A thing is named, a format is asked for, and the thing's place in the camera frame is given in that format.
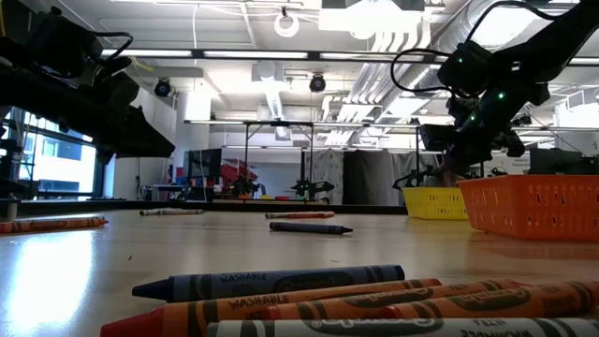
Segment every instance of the wooden table surface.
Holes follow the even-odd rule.
[[[164,303],[132,297],[133,286],[183,273],[397,263],[408,278],[444,284],[599,279],[599,244],[519,242],[466,222],[398,215],[304,220],[355,230],[328,236],[270,233],[263,213],[101,215],[110,223],[100,229],[0,236],[1,336],[97,336],[102,324]]]

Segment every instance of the blue crayon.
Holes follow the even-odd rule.
[[[270,229],[276,231],[299,231],[307,233],[344,234],[353,232],[354,229],[343,226],[292,224],[292,223],[270,223]]]
[[[398,265],[294,271],[245,271],[170,276],[135,286],[133,296],[167,302],[213,300],[333,286],[365,285],[405,279]]]

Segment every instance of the plastic basket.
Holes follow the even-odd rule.
[[[467,220],[459,188],[404,188],[403,196],[412,217],[431,220]]]
[[[599,176],[460,182],[473,228],[525,240],[599,241]]]

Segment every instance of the yellow basket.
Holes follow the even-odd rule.
[[[431,220],[468,220],[468,213],[459,188],[403,188],[408,214]]]

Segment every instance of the crayon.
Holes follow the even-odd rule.
[[[104,224],[107,223],[108,220],[104,219],[104,217],[101,216],[90,218],[12,221],[0,223],[0,234],[46,232],[62,229],[103,227]]]
[[[517,288],[511,280],[489,280],[469,285],[432,286],[409,290],[395,290],[337,299],[312,300],[273,305],[263,314],[264,319],[359,319],[376,317],[390,304],[449,296],[474,294],[484,291]]]
[[[176,209],[161,209],[161,210],[141,210],[139,215],[200,215],[205,213],[202,210],[176,210]]]
[[[598,337],[599,321],[580,318],[228,320],[208,327],[208,337],[324,336]]]
[[[135,286],[133,296],[182,302],[403,280],[401,266],[362,266],[295,271],[244,271],[170,276]]]
[[[326,219],[335,216],[335,212],[287,212],[266,213],[267,219]]]
[[[291,223],[270,223],[270,229],[273,231],[297,231],[305,233],[322,234],[344,234],[353,232],[354,229],[343,226],[332,225],[312,225],[312,224],[291,224]]]
[[[141,336],[141,333],[146,333],[144,326],[162,327],[160,328],[160,334],[156,334],[156,336],[205,336],[209,323],[224,319],[259,319],[264,309],[276,303],[329,299],[337,296],[411,289],[421,286],[437,286],[440,284],[437,279],[420,279],[174,303],[158,308],[145,315],[138,315],[107,324],[102,328],[101,336]]]
[[[565,282],[393,304],[377,318],[552,318],[584,314],[598,298],[599,282]]]

